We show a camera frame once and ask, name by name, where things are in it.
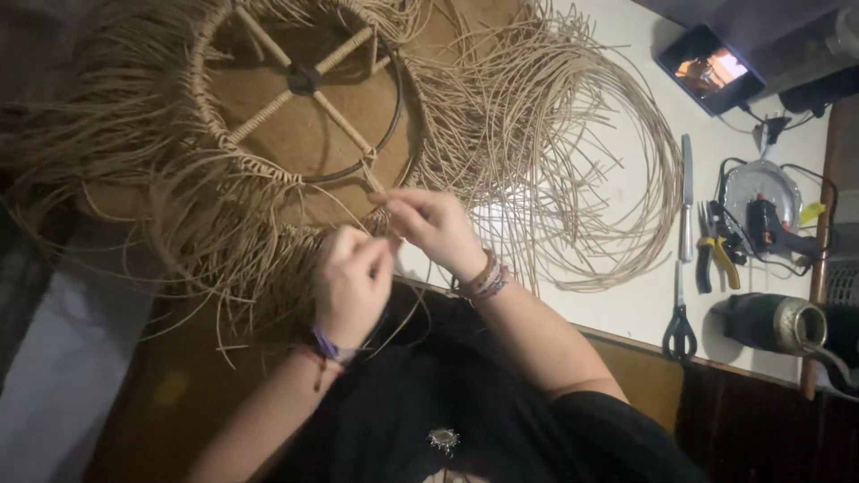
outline smartphone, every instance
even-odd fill
[[[687,30],[656,63],[711,116],[752,99],[764,79],[706,25]]]

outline silver brooch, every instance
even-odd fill
[[[429,432],[427,436],[429,444],[433,448],[438,448],[444,451],[445,455],[451,456],[451,449],[460,442],[460,435],[454,430],[438,429]]]

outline person's left hand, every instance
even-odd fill
[[[316,267],[316,324],[338,347],[357,348],[391,296],[400,240],[344,226],[330,235]]]

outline black scissors handle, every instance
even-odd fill
[[[686,350],[687,339],[689,339],[688,351]],[[672,340],[674,341],[673,349],[671,348]],[[695,357],[695,353],[698,352],[698,339],[696,339],[695,332],[689,325],[689,319],[686,318],[685,305],[674,307],[671,323],[668,324],[668,329],[662,338],[662,352],[677,362],[688,361]]]

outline knife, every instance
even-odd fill
[[[683,135],[683,208],[680,219],[680,260],[692,262],[692,141],[688,134]]]

